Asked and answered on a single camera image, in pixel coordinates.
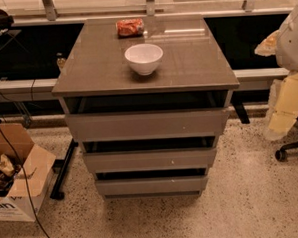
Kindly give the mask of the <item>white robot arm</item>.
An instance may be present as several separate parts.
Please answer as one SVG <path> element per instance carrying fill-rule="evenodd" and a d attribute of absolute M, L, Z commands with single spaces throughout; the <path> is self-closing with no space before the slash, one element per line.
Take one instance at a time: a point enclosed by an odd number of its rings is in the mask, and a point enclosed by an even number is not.
<path fill-rule="evenodd" d="M 270 86 L 264 137 L 274 141 L 286 136 L 298 117 L 298 3 L 278 30 L 257 45 L 255 54 L 275 55 L 277 64 L 289 71 Z"/>

